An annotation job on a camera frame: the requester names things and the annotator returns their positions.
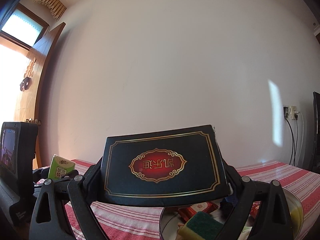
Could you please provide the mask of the green tissue pack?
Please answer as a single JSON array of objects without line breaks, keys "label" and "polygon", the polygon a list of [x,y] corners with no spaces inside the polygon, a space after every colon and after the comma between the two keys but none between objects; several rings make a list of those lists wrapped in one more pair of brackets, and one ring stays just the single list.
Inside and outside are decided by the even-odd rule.
[{"label": "green tissue pack", "polygon": [[64,175],[72,172],[75,169],[75,162],[65,159],[58,155],[53,155],[52,162],[50,164],[48,179],[58,180]]}]

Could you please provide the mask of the red white striped tablecloth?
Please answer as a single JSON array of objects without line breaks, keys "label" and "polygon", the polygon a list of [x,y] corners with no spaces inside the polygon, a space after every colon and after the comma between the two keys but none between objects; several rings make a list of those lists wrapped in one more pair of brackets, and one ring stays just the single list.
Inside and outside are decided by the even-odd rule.
[{"label": "red white striped tablecloth", "polygon": [[120,195],[103,189],[102,164],[76,162],[77,176],[47,179],[33,211],[30,239],[162,239],[163,213],[200,202],[238,203],[215,239],[237,239],[259,202],[249,239],[319,239],[319,174],[279,161],[234,168],[222,164],[227,187],[160,195]]}]

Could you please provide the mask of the green yellow sponge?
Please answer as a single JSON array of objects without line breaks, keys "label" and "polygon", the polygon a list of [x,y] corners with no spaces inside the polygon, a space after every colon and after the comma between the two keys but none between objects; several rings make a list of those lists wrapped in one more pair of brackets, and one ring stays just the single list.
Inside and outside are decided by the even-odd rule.
[{"label": "green yellow sponge", "polygon": [[198,212],[178,229],[177,234],[183,239],[215,239],[222,228],[223,224],[212,216]]}]

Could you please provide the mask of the wooden door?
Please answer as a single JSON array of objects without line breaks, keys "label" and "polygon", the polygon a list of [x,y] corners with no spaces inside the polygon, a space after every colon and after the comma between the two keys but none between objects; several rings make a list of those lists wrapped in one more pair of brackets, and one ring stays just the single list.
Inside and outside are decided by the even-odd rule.
[{"label": "wooden door", "polygon": [[20,83],[20,96],[17,99],[14,114],[15,121],[41,126],[39,110],[44,78],[56,43],[65,26],[65,22],[62,22],[30,48],[27,54],[30,63]]}]

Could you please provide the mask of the door hanging ornament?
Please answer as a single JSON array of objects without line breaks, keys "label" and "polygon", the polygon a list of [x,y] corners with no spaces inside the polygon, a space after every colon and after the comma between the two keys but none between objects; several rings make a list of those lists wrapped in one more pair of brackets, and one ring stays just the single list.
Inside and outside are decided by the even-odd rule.
[{"label": "door hanging ornament", "polygon": [[22,92],[25,90],[28,90],[32,83],[35,62],[36,62],[36,58],[34,57],[27,66],[27,70],[24,73],[23,80],[20,83],[20,91]]}]

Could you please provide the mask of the red snack packet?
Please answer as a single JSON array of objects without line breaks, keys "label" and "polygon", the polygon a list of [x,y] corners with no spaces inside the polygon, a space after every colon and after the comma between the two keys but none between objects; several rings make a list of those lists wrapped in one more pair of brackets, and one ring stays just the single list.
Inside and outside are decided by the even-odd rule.
[{"label": "red snack packet", "polygon": [[181,208],[177,212],[180,215],[180,217],[185,222],[187,222],[189,219],[191,219],[198,212],[204,212],[204,213],[210,214],[213,211],[217,210],[218,208],[219,208],[219,206],[217,204],[215,204],[214,202],[203,202],[203,203],[199,203],[199,204],[194,204],[189,207]]}]

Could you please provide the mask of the small red patterned packet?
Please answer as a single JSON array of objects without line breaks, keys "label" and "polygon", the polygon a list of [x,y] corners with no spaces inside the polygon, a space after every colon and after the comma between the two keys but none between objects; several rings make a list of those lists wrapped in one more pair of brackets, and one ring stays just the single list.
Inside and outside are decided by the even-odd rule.
[{"label": "small red patterned packet", "polygon": [[260,201],[254,202],[252,204],[251,210],[250,210],[250,216],[252,216],[254,219],[256,219],[257,214],[258,214],[258,210],[260,207]]}]

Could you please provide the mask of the brass door knob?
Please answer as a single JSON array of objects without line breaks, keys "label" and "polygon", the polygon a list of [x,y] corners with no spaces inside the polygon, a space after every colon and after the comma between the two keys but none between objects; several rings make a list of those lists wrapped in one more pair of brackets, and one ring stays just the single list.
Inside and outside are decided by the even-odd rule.
[{"label": "brass door knob", "polygon": [[42,125],[42,121],[40,119],[29,118],[29,119],[26,119],[25,122],[32,123],[32,124],[37,124],[37,126],[41,126]]}]

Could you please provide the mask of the black gold gift box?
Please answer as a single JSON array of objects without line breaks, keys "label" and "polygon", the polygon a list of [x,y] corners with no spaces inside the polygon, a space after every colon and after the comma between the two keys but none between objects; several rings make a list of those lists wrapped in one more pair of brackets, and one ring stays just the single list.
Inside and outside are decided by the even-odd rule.
[{"label": "black gold gift box", "polygon": [[108,137],[101,162],[104,201],[183,206],[231,193],[212,125]]}]

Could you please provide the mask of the blue cloth ball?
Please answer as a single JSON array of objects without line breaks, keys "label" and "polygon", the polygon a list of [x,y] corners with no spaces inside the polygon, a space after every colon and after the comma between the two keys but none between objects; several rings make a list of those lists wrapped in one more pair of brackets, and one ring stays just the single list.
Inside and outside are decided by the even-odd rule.
[{"label": "blue cloth ball", "polygon": [[233,206],[235,206],[238,203],[238,198],[235,195],[225,197],[225,200],[226,202],[232,203]]}]

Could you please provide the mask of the white wall power socket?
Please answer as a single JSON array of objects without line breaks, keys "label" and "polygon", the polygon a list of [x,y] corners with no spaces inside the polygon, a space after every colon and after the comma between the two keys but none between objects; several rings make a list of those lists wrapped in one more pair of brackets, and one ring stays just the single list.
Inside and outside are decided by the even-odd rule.
[{"label": "white wall power socket", "polygon": [[284,106],[283,107],[284,112],[284,118],[285,119],[291,119],[291,120],[297,120],[299,111],[297,111],[296,106]]}]

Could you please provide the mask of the black monitor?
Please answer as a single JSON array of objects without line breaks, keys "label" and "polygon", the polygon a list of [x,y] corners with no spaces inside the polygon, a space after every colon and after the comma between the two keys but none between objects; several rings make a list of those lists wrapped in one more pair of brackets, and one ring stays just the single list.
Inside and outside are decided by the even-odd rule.
[{"label": "black monitor", "polygon": [[313,136],[313,150],[310,159],[310,171],[319,173],[319,142],[320,142],[320,94],[313,92],[313,113],[314,113],[314,136]]}]

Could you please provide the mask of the blue round metal tin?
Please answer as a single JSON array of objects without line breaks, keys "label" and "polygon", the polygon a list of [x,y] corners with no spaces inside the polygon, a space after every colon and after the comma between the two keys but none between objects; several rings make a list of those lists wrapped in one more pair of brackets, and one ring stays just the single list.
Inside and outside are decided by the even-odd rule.
[{"label": "blue round metal tin", "polygon": [[[296,206],[301,209],[301,213],[304,220],[303,206],[300,200],[295,194],[287,189],[283,189],[287,204],[290,207]],[[177,234],[178,228],[180,225],[185,224],[185,221],[180,217],[177,211],[172,211],[169,208],[163,209],[161,217],[159,220],[159,235],[160,239],[181,239],[180,235]],[[245,227],[240,235],[240,239],[247,239],[248,234],[255,223],[255,219],[249,215],[248,220],[245,224]]]}]

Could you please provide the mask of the plain yellow sponge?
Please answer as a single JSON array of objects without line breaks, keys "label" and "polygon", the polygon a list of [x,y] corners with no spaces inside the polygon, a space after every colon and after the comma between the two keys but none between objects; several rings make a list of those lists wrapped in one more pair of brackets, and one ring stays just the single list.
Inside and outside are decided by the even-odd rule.
[{"label": "plain yellow sponge", "polygon": [[293,233],[295,236],[299,234],[303,225],[303,216],[300,211],[301,209],[299,207],[296,207],[296,206],[290,207],[290,216],[292,220]]}]

